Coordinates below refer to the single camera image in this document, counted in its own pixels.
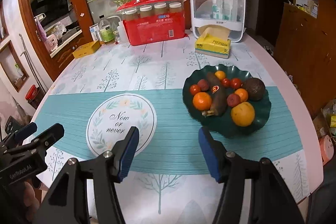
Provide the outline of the left hand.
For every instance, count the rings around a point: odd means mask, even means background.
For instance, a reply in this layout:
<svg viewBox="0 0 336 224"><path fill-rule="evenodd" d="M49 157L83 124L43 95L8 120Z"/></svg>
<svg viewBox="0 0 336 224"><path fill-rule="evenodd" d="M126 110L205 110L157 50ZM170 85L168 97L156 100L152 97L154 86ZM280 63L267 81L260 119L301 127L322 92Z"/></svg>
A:
<svg viewBox="0 0 336 224"><path fill-rule="evenodd" d="M34 187L29 181L21 181L10 187L14 195L13 214L17 223L32 223L40 207Z"/></svg>

